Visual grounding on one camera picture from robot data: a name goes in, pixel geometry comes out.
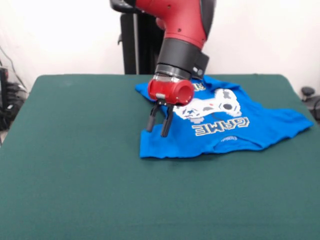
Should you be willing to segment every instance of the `red robot arm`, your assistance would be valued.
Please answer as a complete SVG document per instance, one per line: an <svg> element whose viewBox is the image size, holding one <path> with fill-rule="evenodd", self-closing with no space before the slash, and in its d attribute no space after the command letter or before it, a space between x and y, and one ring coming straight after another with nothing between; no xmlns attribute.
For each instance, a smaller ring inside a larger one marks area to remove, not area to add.
<svg viewBox="0 0 320 240"><path fill-rule="evenodd" d="M209 37L216 0L125 0L157 18L165 29L155 74L148 94L156 101L146 130L151 132L159 106L168 107L161 135L166 137L174 106L184 106L194 97L191 78L202 79L209 57L202 53Z"/></svg>

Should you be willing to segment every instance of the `white graphic print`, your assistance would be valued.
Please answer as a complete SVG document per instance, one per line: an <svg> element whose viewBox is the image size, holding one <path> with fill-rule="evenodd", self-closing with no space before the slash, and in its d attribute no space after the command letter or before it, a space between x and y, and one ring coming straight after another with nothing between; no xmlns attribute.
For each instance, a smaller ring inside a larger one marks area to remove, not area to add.
<svg viewBox="0 0 320 240"><path fill-rule="evenodd" d="M230 89L219 88L215 91L214 98L202 100L194 98L186 106L176 106L173 111L182 119L189 119L192 123L200 124L213 113L225 112L232 117L240 117L241 107L237 96Z"/></svg>

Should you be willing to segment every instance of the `t-shirt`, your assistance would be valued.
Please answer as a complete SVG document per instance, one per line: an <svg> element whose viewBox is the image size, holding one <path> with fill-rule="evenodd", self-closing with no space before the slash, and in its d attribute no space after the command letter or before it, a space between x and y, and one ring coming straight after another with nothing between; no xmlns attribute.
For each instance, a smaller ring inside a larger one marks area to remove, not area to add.
<svg viewBox="0 0 320 240"><path fill-rule="evenodd" d="M291 109L266 109L254 102L238 84L205 76L192 79L194 98L186 106L175 106L167 137L162 124L152 132L143 130L140 157L194 158L201 154L261 151L313 126L313 122ZM148 96L148 83L135 89ZM167 107L161 109L166 114Z"/></svg>

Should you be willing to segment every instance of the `green table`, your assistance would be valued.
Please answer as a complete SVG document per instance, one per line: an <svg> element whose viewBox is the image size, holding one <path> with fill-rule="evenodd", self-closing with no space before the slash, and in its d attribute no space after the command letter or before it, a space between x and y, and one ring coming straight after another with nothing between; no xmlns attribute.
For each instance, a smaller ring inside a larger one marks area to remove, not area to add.
<svg viewBox="0 0 320 240"><path fill-rule="evenodd" d="M283 76L214 77L312 119ZM142 160L149 79L36 81L0 150L1 240L320 239L318 126L262 152Z"/></svg>

